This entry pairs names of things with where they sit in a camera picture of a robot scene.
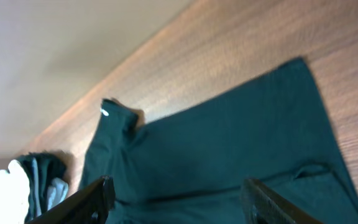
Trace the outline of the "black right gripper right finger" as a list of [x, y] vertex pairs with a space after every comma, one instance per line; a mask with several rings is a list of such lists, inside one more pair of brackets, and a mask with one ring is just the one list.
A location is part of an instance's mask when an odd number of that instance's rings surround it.
[[250, 224], [320, 224], [258, 179], [246, 179], [241, 190], [246, 223]]

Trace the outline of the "black t-shirt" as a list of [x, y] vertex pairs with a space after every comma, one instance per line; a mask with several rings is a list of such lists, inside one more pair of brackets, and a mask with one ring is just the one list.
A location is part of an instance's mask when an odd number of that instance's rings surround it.
[[302, 58], [198, 106], [136, 127], [101, 104], [80, 188], [113, 178], [109, 223], [244, 223], [241, 185], [261, 180], [323, 223], [358, 223], [358, 196]]

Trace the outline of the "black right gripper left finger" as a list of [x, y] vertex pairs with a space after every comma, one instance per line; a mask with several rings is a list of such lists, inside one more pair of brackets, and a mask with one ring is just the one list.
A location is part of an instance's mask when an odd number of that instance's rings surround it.
[[105, 224], [115, 198], [113, 178], [102, 176], [28, 224]]

